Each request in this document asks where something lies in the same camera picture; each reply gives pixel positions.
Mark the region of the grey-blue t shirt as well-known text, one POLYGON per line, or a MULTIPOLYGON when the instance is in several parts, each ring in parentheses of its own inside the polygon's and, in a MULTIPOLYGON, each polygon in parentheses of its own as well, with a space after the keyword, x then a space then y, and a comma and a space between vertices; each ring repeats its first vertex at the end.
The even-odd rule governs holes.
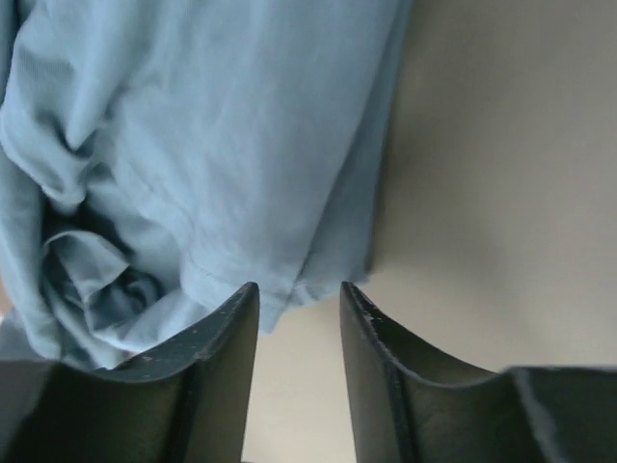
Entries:
POLYGON ((408 1, 5 1, 5 360, 115 368, 368 276, 408 1))

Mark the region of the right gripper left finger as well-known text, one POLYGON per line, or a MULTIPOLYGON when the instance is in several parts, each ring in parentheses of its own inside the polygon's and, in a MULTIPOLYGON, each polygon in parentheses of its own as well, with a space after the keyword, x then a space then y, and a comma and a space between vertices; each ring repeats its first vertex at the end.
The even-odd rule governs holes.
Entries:
POLYGON ((5 462, 238 462, 259 318, 257 285, 113 370, 1 365, 5 462))

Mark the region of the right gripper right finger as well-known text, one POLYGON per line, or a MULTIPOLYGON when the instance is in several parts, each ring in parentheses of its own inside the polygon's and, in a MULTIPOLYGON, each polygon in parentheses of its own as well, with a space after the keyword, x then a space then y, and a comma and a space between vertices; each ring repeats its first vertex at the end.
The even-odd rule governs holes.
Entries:
POLYGON ((614 368, 459 360, 388 317, 351 283, 340 334, 360 462, 612 462, 614 368))

